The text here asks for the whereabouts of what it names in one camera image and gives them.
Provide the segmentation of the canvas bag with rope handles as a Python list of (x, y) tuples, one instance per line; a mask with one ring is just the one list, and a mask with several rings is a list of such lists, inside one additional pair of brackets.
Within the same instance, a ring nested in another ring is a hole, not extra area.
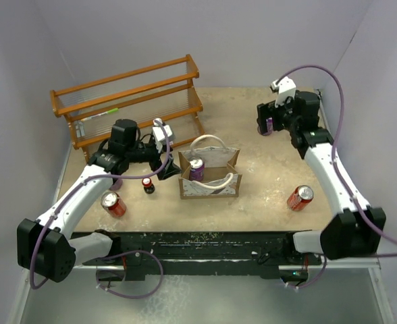
[[(239, 196), (242, 174), (236, 171), (240, 149), (226, 146), (217, 136), (205, 134), (196, 138), (187, 151), (178, 153), (180, 169), (180, 198), (229, 198)], [(190, 181), (192, 157), (201, 157), (205, 162), (204, 179)]]

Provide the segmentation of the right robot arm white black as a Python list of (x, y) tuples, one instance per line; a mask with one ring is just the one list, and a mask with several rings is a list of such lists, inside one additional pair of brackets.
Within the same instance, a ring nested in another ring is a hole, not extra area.
[(257, 124), (261, 134), (286, 130), (292, 146), (314, 172), (324, 191), (332, 219), (321, 231), (296, 232), (292, 242), (283, 247), (283, 257), (298, 264), (307, 252), (322, 254), (331, 260), (367, 257), (375, 254), (380, 235), (371, 226), (382, 230), (386, 214), (373, 208), (359, 193), (348, 176), (336, 151), (329, 131), (319, 126), (320, 99), (314, 92), (295, 91), (284, 99), (257, 105)]

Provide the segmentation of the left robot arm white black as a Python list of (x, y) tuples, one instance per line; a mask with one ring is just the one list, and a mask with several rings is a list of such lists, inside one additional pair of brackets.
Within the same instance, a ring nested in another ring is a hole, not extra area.
[(122, 255), (120, 239), (103, 230), (73, 239), (72, 234), (86, 212), (117, 180), (127, 180), (130, 164), (148, 163), (151, 175), (165, 180), (180, 172), (173, 163), (172, 128), (157, 118), (147, 143), (139, 138), (138, 124), (117, 120), (109, 139), (102, 141), (73, 186), (36, 220), (24, 219), (17, 228), (18, 264), (29, 270), (32, 289), (41, 287), (35, 275), (45, 281), (63, 281), (73, 267), (93, 259), (107, 265)]

